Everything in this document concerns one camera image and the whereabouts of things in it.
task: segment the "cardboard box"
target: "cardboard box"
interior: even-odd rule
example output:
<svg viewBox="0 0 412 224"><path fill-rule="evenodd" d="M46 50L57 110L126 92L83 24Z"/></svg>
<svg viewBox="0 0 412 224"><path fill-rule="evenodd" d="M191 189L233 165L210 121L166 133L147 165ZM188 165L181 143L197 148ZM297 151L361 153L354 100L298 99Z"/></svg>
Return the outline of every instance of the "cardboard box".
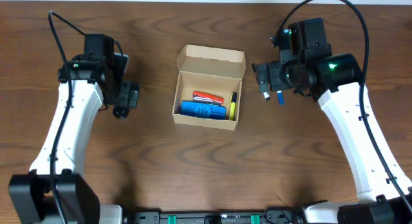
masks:
<svg viewBox="0 0 412 224"><path fill-rule="evenodd" d="M173 120L177 124L235 130L239 120L242 78L246 69L245 53L203 46L187 45L178 57L178 84L173 104ZM211 93L224 98L226 119L215 120L180 114L182 101L192 101L193 91ZM232 92L237 92L234 120L228 120Z"/></svg>

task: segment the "yellow highlighter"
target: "yellow highlighter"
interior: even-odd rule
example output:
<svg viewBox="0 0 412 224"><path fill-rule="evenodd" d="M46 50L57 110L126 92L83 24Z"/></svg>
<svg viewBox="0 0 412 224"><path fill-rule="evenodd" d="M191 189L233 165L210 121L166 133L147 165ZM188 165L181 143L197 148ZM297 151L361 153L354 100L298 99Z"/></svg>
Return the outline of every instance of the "yellow highlighter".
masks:
<svg viewBox="0 0 412 224"><path fill-rule="evenodd" d="M234 120L234 111L236 109L236 98L238 94L236 92L232 93L232 99L230 100L230 112L229 112L229 120Z"/></svg>

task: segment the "wooden table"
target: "wooden table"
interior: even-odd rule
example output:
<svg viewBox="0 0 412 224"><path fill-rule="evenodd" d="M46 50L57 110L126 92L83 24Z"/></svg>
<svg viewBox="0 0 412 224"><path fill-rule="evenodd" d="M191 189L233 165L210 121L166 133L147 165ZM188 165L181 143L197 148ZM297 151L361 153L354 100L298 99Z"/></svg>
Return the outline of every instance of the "wooden table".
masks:
<svg viewBox="0 0 412 224"><path fill-rule="evenodd" d="M162 210L264 209L327 199L356 201L352 174L329 120L311 99L259 94L252 62L278 59L269 37L293 5L0 2L0 223L18 222L12 174L37 156L57 104L62 61L47 22L58 12L89 33L119 40L127 78L141 84L125 120L98 113L85 179L102 203ZM359 6L370 32L370 99L393 154L412 176L412 7ZM364 39L344 5L308 5L290 22L322 17L334 54L363 61ZM83 38L57 24L66 56ZM243 50L247 71L235 131L185 126L171 112L176 58L186 44Z"/></svg>

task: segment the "blue object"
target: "blue object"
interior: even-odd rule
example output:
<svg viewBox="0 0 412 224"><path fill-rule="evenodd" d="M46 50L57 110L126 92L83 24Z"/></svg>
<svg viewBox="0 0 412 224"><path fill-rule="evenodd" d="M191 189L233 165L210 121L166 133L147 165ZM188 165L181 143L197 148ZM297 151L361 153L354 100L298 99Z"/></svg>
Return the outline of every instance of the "blue object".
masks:
<svg viewBox="0 0 412 224"><path fill-rule="evenodd" d="M284 105L285 101L283 100L282 91L277 91L277 99L279 101L279 105Z"/></svg>
<svg viewBox="0 0 412 224"><path fill-rule="evenodd" d="M180 114L198 118L223 120L226 118L226 108L199 102L183 101L180 107Z"/></svg>

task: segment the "black round object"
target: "black round object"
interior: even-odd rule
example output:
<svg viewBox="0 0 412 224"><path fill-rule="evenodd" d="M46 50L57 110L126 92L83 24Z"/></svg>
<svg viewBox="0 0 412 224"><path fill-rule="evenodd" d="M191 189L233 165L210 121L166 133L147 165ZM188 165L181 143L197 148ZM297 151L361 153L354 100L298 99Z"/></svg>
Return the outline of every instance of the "black round object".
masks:
<svg viewBox="0 0 412 224"><path fill-rule="evenodd" d="M114 107L113 108L113 115L116 118L125 118L129 115L129 108L125 107Z"/></svg>

